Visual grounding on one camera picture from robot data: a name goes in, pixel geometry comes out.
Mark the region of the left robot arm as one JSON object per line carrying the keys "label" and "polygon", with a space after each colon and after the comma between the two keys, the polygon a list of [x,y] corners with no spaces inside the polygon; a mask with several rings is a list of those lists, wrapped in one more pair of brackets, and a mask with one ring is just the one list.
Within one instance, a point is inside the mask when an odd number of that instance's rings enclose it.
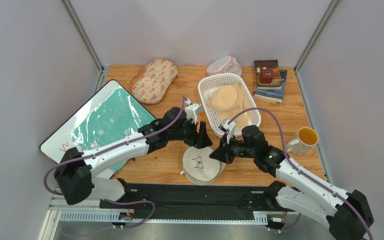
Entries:
{"label": "left robot arm", "polygon": [[173,107],[163,118],[140,127],[130,137],[99,149],[83,152],[76,147],[68,149],[53,176],[68,205],[76,205],[87,198],[118,201],[125,194],[125,185],[121,180],[100,178],[99,174],[129,159],[165,148],[170,141],[182,141],[197,149],[213,144],[205,121],[197,123],[196,117]]}

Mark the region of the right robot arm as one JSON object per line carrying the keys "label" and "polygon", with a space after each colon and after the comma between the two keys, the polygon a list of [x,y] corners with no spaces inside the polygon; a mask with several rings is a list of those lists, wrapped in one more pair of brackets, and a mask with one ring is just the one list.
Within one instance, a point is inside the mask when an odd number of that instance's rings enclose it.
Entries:
{"label": "right robot arm", "polygon": [[277,181],[268,187],[275,205],[307,216],[328,228],[336,240],[362,240],[374,223],[365,194],[339,188],[304,167],[283,150],[268,144],[257,126],[246,126],[242,140],[229,134],[220,139],[210,158],[231,164],[236,157],[254,164]]}

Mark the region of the round white mesh laundry bag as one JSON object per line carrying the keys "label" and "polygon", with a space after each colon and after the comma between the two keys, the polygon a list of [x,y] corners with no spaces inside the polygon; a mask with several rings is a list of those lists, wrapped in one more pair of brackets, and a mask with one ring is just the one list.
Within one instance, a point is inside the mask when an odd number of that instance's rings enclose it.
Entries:
{"label": "round white mesh laundry bag", "polygon": [[189,147],[182,157],[182,171],[192,184],[197,186],[207,186],[213,183],[223,172],[226,164],[210,158],[213,152],[212,147],[195,148]]}

